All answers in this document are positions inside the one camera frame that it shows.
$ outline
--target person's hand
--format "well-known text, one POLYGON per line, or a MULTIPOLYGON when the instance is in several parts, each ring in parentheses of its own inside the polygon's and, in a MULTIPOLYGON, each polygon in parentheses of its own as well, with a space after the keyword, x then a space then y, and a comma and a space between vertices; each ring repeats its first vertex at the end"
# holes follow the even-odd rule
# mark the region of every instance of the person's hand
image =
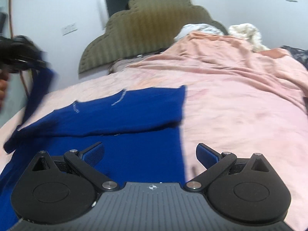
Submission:
POLYGON ((5 98, 9 74, 6 71, 0 70, 0 110, 5 98))

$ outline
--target blue sweater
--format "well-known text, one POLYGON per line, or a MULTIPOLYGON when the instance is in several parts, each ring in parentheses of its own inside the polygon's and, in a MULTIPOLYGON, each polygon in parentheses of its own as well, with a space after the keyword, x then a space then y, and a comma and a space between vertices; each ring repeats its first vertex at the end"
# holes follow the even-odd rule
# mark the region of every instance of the blue sweater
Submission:
POLYGON ((119 184, 184 183, 179 133, 184 97, 184 86, 121 91, 90 102, 76 101, 15 131, 5 150, 16 151, 0 175, 0 231, 18 220, 10 194, 39 150, 58 156, 100 141, 105 155, 95 168, 119 184))

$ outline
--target circular cap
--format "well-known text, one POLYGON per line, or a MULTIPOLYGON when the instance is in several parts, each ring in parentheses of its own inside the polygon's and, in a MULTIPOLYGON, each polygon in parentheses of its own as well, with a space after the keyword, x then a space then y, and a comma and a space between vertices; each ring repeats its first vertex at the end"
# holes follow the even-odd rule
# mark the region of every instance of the circular cap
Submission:
POLYGON ((105 181, 102 184, 102 187, 104 189, 115 189, 117 186, 118 186, 118 184, 116 182, 114 182, 114 181, 105 181))
POLYGON ((186 186, 190 189, 198 189, 202 187, 201 183, 197 181, 189 181, 186 183, 186 186))
POLYGON ((11 194, 18 216, 34 223, 59 224, 71 221, 91 209, 96 191, 86 179, 68 173, 35 171, 24 177, 11 194))
POLYGON ((227 218, 249 224, 270 224, 285 218, 291 196, 276 174, 244 170, 213 181, 207 197, 227 218))
POLYGON ((69 188, 58 182, 47 182, 37 186, 33 196, 40 202, 52 203, 63 200, 68 196, 69 188))
POLYGON ((236 185, 234 193, 238 198, 250 202, 265 200, 270 194, 265 186, 254 182, 244 182, 236 185))

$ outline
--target olive green headboard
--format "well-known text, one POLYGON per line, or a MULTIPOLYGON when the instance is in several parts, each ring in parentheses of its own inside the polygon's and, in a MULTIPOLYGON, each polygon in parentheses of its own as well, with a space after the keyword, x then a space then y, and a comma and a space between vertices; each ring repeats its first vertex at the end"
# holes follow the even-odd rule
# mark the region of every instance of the olive green headboard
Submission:
POLYGON ((206 9, 190 0, 129 0, 129 10, 113 14, 104 35, 92 41, 82 54, 79 73, 139 54, 168 48, 181 28, 207 23, 228 34, 206 9))

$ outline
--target black handheld device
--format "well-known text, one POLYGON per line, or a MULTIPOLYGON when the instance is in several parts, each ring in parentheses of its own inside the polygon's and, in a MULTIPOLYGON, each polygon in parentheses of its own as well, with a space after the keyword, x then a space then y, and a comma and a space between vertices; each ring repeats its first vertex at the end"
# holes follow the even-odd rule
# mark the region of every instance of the black handheld device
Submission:
POLYGON ((292 231, 290 192, 260 153, 241 159, 200 143, 207 170, 185 185, 123 187, 93 168, 103 155, 102 143, 59 157, 38 152, 12 192, 20 220, 11 231, 292 231))
POLYGON ((5 38, 3 29, 7 14, 0 12, 0 69, 10 73, 23 70, 40 70, 47 63, 42 60, 42 51, 25 36, 5 38))

